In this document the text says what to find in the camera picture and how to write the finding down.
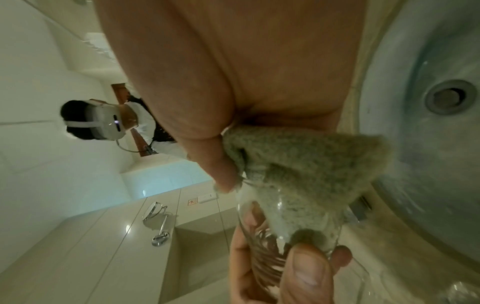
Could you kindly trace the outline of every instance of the black vest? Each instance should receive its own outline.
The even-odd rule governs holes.
[[[138,103],[153,117],[152,113],[150,112],[150,110],[148,109],[148,107],[146,106],[146,104],[141,98],[136,98],[130,95],[127,100],[130,102]],[[155,126],[155,131],[153,133],[153,141],[158,141],[158,142],[162,142],[162,141],[175,142],[176,141],[167,131],[165,131],[162,128],[162,126],[157,122],[157,120],[155,120],[155,123],[156,123],[156,126]]]

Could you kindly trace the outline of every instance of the hand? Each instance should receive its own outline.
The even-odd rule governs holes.
[[[228,191],[234,122],[334,131],[366,0],[96,0],[123,70],[157,121]]]
[[[325,255],[310,245],[293,247],[286,260],[280,283],[279,303],[332,304],[333,275],[348,265],[352,253],[339,246],[331,255]],[[230,295],[232,304],[275,303],[256,282],[252,273],[250,248],[239,227],[230,246]]]

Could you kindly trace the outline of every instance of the sink basin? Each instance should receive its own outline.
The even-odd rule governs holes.
[[[359,130],[394,160],[375,188],[426,240],[480,264],[480,2],[406,1],[362,85]]]

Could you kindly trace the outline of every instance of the drain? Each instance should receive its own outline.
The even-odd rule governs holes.
[[[451,115],[468,109],[477,97],[477,89],[464,80],[449,80],[434,86],[425,98],[426,107],[440,115]]]

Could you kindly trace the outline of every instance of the white shirt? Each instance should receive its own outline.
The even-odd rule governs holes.
[[[129,101],[125,104],[136,114],[138,126],[134,127],[134,129],[143,137],[147,144],[151,143],[150,146],[154,151],[187,159],[187,152],[177,142],[152,142],[155,127],[157,126],[153,116],[138,103]]]

